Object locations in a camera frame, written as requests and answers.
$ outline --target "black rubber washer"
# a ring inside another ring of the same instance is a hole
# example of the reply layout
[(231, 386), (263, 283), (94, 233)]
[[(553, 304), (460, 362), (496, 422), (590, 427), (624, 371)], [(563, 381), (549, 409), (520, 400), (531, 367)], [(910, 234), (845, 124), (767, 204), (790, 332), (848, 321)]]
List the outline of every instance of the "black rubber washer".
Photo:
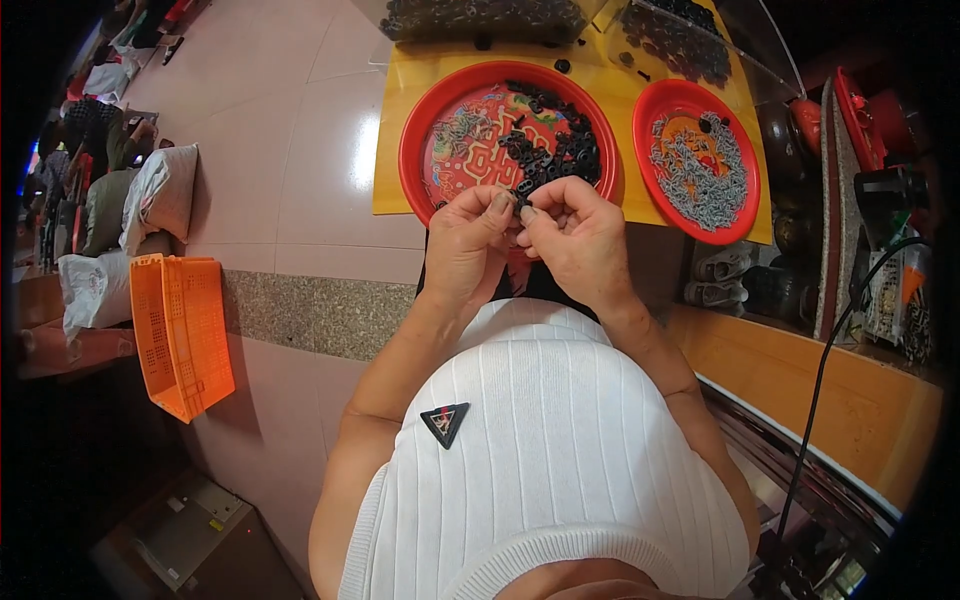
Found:
[(493, 37), (490, 34), (477, 34), (473, 39), (473, 47), (481, 52), (490, 50), (491, 46), (493, 46)]

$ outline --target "sneaker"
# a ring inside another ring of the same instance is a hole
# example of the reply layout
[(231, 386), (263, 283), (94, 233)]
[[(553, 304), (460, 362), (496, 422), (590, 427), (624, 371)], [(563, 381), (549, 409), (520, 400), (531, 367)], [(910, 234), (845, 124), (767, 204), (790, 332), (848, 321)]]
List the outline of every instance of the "sneaker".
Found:
[(690, 281), (684, 288), (686, 303), (704, 308), (733, 308), (749, 296), (750, 294), (739, 281), (721, 283)]
[(750, 249), (737, 245), (697, 261), (693, 277), (698, 281), (726, 281), (743, 275), (752, 266)]

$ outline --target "electrical cord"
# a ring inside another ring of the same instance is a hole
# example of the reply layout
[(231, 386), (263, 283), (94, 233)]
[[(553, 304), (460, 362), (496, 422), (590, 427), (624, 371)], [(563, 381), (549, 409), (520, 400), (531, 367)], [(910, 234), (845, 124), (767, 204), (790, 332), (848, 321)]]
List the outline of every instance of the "electrical cord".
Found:
[(860, 300), (863, 298), (864, 290), (866, 290), (867, 286), (870, 285), (870, 280), (874, 278), (876, 272), (879, 271), (880, 268), (883, 267), (883, 265), (890, 260), (894, 254), (903, 250), (907, 246), (914, 246), (916, 244), (930, 246), (930, 243), (922, 237), (909, 237), (894, 244), (890, 247), (890, 250), (883, 254), (883, 256), (876, 262), (874, 267), (867, 273), (867, 276), (864, 277), (863, 282), (861, 282), (857, 287), (856, 292), (850, 298), (850, 302), (847, 303), (847, 307), (840, 315), (840, 319), (837, 320), (836, 325), (833, 326), (833, 330), (830, 332), (830, 337), (827, 339), (827, 344), (824, 346), (824, 353), (820, 355), (820, 367), (817, 368), (817, 381), (813, 386), (813, 398), (810, 400), (810, 413), (806, 418), (804, 439), (800, 444), (800, 451), (797, 453), (797, 465), (794, 467), (793, 476), (790, 478), (790, 486), (787, 489), (786, 499), (783, 502), (783, 512), (780, 513), (780, 526), (777, 528), (777, 539), (780, 542), (783, 542), (783, 533), (786, 529), (787, 516), (790, 514), (790, 504), (792, 504), (793, 498), (797, 494), (797, 489), (800, 487), (800, 475), (804, 470), (806, 449), (810, 443), (810, 432), (813, 430), (813, 417), (816, 415), (817, 400), (820, 398), (820, 384), (824, 379), (824, 368), (827, 366), (827, 356), (830, 353), (830, 349), (833, 348), (833, 342), (836, 340), (837, 336), (840, 335), (840, 331), (843, 329), (844, 322), (853, 312), (853, 307), (860, 303)]

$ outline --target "hand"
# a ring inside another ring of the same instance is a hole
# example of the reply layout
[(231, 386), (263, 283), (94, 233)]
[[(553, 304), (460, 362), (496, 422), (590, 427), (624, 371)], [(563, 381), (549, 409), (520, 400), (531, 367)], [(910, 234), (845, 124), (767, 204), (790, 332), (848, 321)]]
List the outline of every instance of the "hand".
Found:
[(517, 243), (543, 259), (557, 284), (603, 319), (634, 300), (623, 211), (578, 177), (553, 180), (530, 194)]
[(507, 264), (516, 199), (496, 185), (463, 192), (430, 219), (426, 295), (466, 325), (490, 301)]
[(148, 121), (147, 119), (140, 119), (140, 122), (136, 124), (136, 129), (133, 130), (133, 133), (130, 134), (130, 139), (134, 142), (140, 141), (140, 138), (144, 136), (153, 137), (156, 134), (156, 127)]

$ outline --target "red plastic tray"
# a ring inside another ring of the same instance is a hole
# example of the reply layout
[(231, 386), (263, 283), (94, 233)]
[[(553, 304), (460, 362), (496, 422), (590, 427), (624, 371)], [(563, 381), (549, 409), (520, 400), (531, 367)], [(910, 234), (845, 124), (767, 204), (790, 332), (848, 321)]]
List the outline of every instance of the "red plastic tray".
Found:
[[(610, 123), (600, 107), (578, 85), (557, 71), (528, 62), (496, 60), (481, 62), (451, 73), (420, 98), (407, 118), (400, 136), (398, 168), (400, 185), (410, 207), (429, 226), (436, 204), (449, 202), (464, 189), (478, 184), (501, 184), (512, 188), (523, 179), (516, 161), (506, 156), (496, 139), (509, 133), (516, 118), (525, 114), (521, 127), (527, 138), (553, 152), (555, 134), (568, 131), (565, 119), (545, 110), (534, 115), (512, 101), (506, 80), (534, 84), (556, 92), (590, 119), (600, 151), (601, 176), (597, 192), (612, 201), (620, 178), (616, 142)], [(435, 151), (433, 126), (457, 112), (464, 104), (485, 109), (493, 121), (488, 139), (470, 139), (466, 158)]]
[[(650, 148), (654, 144), (652, 132), (654, 121), (669, 115), (673, 118), (690, 118), (699, 121), (700, 115), (711, 110), (721, 118), (730, 118), (733, 137), (740, 146), (743, 165), (747, 169), (747, 200), (737, 212), (736, 221), (730, 228), (706, 231), (696, 222), (686, 219), (670, 203), (657, 183), (656, 167), (650, 162)], [(676, 79), (667, 79), (647, 86), (634, 106), (634, 152), (640, 166), (640, 174), (646, 183), (664, 218), (682, 229), (690, 237), (709, 244), (724, 245), (745, 237), (754, 226), (756, 211), (760, 205), (760, 178), (756, 166), (754, 146), (736, 116), (722, 100), (697, 84)]]

